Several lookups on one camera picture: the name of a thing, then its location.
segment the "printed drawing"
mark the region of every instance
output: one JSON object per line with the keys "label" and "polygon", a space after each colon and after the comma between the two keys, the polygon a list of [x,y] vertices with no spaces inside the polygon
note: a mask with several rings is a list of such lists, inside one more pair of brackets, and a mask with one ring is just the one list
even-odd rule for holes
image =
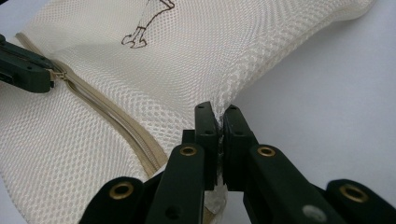
{"label": "printed drawing", "polygon": [[148,43],[144,37],[149,25],[155,18],[165,11],[169,11],[175,7],[171,0],[148,0],[143,17],[140,20],[136,30],[131,35],[126,35],[122,41],[122,45],[128,45],[131,49],[139,49],[145,47]]}

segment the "zipper tape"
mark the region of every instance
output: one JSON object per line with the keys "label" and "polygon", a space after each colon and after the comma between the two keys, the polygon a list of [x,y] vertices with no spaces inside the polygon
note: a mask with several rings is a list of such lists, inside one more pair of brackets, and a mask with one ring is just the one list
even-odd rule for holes
{"label": "zipper tape", "polygon": [[[25,48],[43,55],[24,34],[19,33],[16,37]],[[153,176],[166,164],[168,159],[161,146],[136,120],[78,77],[69,66],[56,60],[52,62],[57,70],[55,74],[65,82],[68,89],[90,105],[125,138],[141,161],[148,177]]]}

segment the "white background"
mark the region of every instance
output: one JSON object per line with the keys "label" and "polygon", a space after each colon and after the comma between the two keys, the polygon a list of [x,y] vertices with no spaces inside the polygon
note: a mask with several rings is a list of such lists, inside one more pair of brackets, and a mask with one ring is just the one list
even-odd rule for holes
{"label": "white background", "polygon": [[[15,35],[47,1],[4,3],[0,34]],[[353,179],[396,206],[396,1],[320,31],[234,104],[312,183]],[[0,223],[25,223],[2,181]],[[241,193],[230,194],[222,223],[248,223]]]}

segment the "clip jaw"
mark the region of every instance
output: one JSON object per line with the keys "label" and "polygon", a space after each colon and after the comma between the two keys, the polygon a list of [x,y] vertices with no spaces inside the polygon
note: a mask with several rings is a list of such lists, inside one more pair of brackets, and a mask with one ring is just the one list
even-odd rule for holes
{"label": "clip jaw", "polygon": [[44,93],[54,87],[52,62],[6,41],[0,35],[0,80],[26,91]]}

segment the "mesh laundry bag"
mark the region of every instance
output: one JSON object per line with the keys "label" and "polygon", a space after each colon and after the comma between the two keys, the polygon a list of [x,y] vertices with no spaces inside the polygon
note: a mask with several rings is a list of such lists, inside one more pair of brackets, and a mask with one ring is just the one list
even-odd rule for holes
{"label": "mesh laundry bag", "polygon": [[[13,202],[29,223],[77,223],[108,180],[145,181],[163,166],[196,105],[211,101],[221,120],[309,36],[373,2],[50,1],[18,44],[54,60],[64,81],[45,94],[0,82],[0,171]],[[206,195],[206,221],[224,204],[222,187]]]}

